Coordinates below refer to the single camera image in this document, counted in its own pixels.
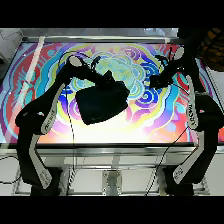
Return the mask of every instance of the psychedelic patterned surface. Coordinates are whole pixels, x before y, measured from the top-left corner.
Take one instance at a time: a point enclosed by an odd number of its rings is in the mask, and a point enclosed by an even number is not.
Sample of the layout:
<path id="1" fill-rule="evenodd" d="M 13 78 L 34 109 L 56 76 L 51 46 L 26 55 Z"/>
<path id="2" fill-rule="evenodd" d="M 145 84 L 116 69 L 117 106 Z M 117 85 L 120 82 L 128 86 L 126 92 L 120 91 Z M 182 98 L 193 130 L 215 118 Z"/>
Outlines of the psychedelic patterned surface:
<path id="1" fill-rule="evenodd" d="M 9 124 L 14 106 L 20 94 L 26 74 L 37 43 L 21 44 L 3 85 L 0 87 L 0 142 L 16 143 L 18 128 L 15 123 Z M 154 57 L 157 54 L 168 56 L 171 45 L 166 44 L 133 44 L 133 43 L 45 43 L 41 49 L 37 66 L 27 84 L 25 98 L 20 105 L 23 108 L 27 103 L 41 96 L 54 82 L 58 72 L 58 60 L 66 51 L 79 51 L 92 59 L 101 56 L 96 70 L 102 75 L 111 70 L 116 80 L 124 81 L 130 90 L 128 108 L 108 121 L 86 126 L 79 114 L 75 94 L 82 88 L 93 83 L 87 80 L 74 78 L 67 87 L 69 113 L 75 134 L 76 143 L 164 143 L 173 142 L 182 133 L 187 125 L 186 107 L 188 96 L 178 87 L 171 85 L 168 88 L 154 90 L 149 88 L 149 77 L 160 73 L 164 68 Z M 178 49 L 172 45 L 171 56 Z M 64 65 L 66 54 L 61 60 Z M 214 90 L 209 82 L 200 61 L 200 78 L 204 87 L 217 101 Z M 188 90 L 184 76 L 177 73 L 174 83 Z M 39 143 L 72 143 L 72 132 L 67 115 L 65 90 L 62 91 L 58 104 L 57 116 L 51 131 L 40 137 Z M 5 140 L 5 132 L 9 130 L 11 139 Z M 179 142 L 195 140 L 193 131 L 186 133 Z M 219 141 L 223 141 L 224 132 L 220 131 Z"/>

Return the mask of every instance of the metal bracket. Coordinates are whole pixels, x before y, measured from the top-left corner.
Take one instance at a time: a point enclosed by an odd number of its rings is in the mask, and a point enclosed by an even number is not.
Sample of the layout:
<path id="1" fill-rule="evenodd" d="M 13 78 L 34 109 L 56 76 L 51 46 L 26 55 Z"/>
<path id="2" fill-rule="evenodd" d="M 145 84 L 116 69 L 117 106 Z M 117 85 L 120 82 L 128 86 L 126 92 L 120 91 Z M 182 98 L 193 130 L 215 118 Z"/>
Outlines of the metal bracket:
<path id="1" fill-rule="evenodd" d="M 122 192 L 122 177 L 120 170 L 103 171 L 102 193 L 104 196 L 119 196 Z"/>

